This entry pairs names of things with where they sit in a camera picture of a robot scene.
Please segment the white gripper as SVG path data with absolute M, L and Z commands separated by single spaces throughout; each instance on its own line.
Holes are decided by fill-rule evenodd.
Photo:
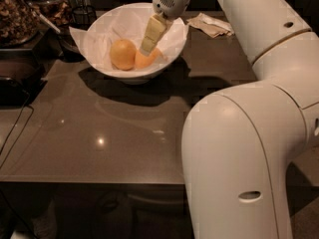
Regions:
M 140 46 L 140 52 L 148 56 L 158 45 L 172 25 L 171 19 L 178 18 L 187 8 L 190 0 L 153 0 L 156 14 L 150 16 Z

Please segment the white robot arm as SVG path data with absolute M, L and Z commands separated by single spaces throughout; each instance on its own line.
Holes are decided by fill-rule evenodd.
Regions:
M 319 140 L 319 38 L 285 0 L 217 0 L 256 76 L 189 112 L 181 157 L 195 239 L 293 239 L 289 163 Z

